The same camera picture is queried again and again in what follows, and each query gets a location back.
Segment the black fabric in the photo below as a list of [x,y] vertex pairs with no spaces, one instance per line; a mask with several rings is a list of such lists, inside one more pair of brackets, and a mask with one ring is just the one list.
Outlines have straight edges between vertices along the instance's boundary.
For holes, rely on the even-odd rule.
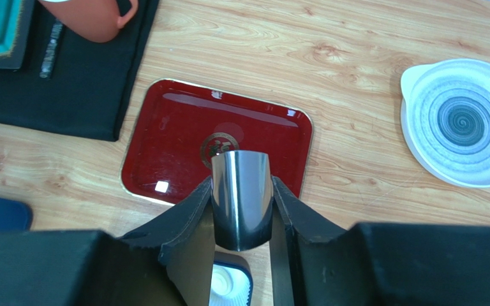
[[[122,11],[128,0],[118,0]],[[139,0],[136,16],[108,43],[65,29],[50,80],[39,77],[54,17],[34,10],[22,68],[0,69],[0,123],[116,141],[158,0]]]

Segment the wooden table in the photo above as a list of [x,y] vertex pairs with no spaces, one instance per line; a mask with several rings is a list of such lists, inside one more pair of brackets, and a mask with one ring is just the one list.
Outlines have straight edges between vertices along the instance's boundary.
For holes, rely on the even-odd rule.
[[[456,57],[490,62],[489,1],[161,0],[121,139],[0,125],[0,197],[30,204],[35,230],[122,235],[164,212],[126,193],[119,169],[145,90],[169,77],[310,114],[302,200],[336,224],[490,224],[490,189],[434,178],[402,136],[402,72]],[[267,246],[243,256],[253,305],[271,305]]]

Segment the bowl handle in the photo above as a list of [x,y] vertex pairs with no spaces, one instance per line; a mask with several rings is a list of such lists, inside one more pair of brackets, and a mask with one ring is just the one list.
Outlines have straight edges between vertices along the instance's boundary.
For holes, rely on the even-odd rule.
[[406,71],[404,71],[404,73],[402,74],[400,85],[402,89],[402,95],[406,103],[412,102],[411,92],[419,78],[422,77],[424,73],[432,69],[434,66],[436,66],[436,64],[418,65],[407,68]]

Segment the white plate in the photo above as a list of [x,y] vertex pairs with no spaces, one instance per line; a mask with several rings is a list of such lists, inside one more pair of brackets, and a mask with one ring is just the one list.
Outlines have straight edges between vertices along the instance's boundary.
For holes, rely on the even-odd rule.
[[490,64],[453,59],[407,69],[401,122],[419,163],[448,183],[490,187]]

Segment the stainless steel cup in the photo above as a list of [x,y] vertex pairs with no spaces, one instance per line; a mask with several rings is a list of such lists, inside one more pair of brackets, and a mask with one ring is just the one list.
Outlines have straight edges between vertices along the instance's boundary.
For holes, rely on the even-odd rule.
[[245,251],[270,240],[273,184],[268,155],[229,151],[214,156],[211,164],[216,243]]

